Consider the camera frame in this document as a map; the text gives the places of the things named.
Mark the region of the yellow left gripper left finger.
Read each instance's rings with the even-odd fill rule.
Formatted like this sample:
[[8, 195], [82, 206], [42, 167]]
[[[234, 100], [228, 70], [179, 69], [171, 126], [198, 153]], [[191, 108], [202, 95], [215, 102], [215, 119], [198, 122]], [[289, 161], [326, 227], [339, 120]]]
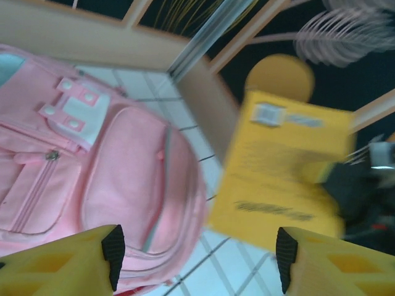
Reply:
[[125, 241], [106, 225], [1, 258], [1, 295], [113, 295]]

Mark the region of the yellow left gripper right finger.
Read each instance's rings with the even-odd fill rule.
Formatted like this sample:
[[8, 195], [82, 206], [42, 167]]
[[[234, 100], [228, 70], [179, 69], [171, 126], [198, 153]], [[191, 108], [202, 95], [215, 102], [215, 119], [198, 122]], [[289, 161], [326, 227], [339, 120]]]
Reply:
[[392, 255], [295, 227], [278, 230], [275, 255], [285, 295], [394, 295]]

